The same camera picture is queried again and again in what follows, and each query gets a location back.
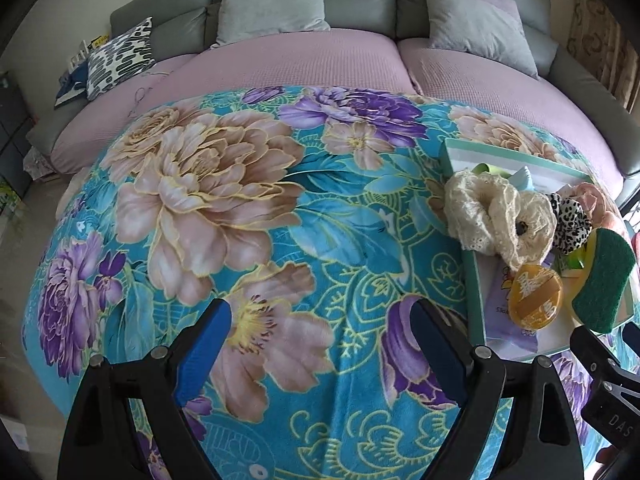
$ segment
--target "turquoise blanket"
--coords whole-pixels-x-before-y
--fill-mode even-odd
[[[23,343],[44,389],[68,414],[92,354],[139,359],[224,298],[232,330],[184,410],[223,478],[417,480],[458,412],[408,323],[423,296],[465,327],[437,161],[456,136],[589,171],[573,146],[510,118],[365,89],[219,92],[138,118],[91,170],[36,273]],[[606,341],[637,369],[618,332]],[[554,363],[589,463],[601,438],[579,416],[588,375],[569,352]]]

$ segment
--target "sofa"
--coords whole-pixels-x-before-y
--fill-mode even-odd
[[[265,36],[209,49],[221,0],[133,0],[117,36],[153,17],[156,65],[91,103],[65,105],[28,140],[60,173],[91,165],[127,123],[165,102],[236,88],[312,85],[418,93],[489,109],[575,145],[622,204],[640,182],[640,127],[550,36],[550,0],[514,0],[536,80],[463,52],[429,49],[426,0],[324,0],[331,31]]]

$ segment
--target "box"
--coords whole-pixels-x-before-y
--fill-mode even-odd
[[[503,168],[512,174],[527,166],[536,190],[545,194],[556,192],[565,184],[576,186],[581,182],[592,183],[589,175],[574,168],[507,148],[453,138],[445,139],[442,143],[440,164],[445,177],[450,177],[457,171],[471,170],[482,163]],[[530,361],[539,354],[551,356],[569,348],[569,337],[579,323],[565,308],[560,309],[558,316],[549,325],[537,331],[536,353],[530,353],[506,341],[487,340],[484,299],[488,295],[501,259],[475,251],[462,251],[462,261],[465,269],[468,338],[471,344],[487,345],[503,359],[522,362]],[[616,327],[633,316],[634,305],[640,300],[639,285],[638,268],[635,267],[618,308]]]

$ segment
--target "brown patterned curtain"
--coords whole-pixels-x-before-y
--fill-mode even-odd
[[[567,50],[630,112],[640,88],[638,54],[602,0],[575,0]]]

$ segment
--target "cream lace scrunchie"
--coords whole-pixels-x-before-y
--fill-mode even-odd
[[[545,195],[518,192],[501,176],[467,170],[455,173],[444,189],[449,235],[464,250],[500,254],[514,271],[545,259],[556,231],[556,216]]]

